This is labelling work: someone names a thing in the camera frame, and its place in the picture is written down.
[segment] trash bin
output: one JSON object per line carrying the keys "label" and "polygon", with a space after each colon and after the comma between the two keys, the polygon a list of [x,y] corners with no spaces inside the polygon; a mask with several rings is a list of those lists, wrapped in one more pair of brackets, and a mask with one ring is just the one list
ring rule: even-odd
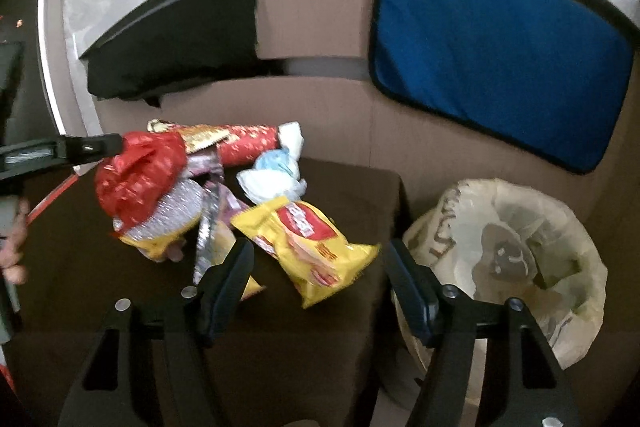
{"label": "trash bin", "polygon": [[[585,356],[602,325],[607,269],[561,201],[502,180],[466,180],[404,234],[414,259],[474,299],[523,299],[564,369]],[[413,338],[394,296],[402,336],[426,371],[431,349]],[[479,404],[486,341],[474,348],[468,405]]]}

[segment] crumpled red plastic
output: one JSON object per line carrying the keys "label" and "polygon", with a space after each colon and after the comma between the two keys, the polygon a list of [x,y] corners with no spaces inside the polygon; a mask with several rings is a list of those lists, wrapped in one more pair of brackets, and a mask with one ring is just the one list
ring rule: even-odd
{"label": "crumpled red plastic", "polygon": [[123,223],[118,233],[151,217],[187,165],[184,140],[176,132],[132,131],[123,138],[123,152],[103,160],[95,173],[100,206]]}

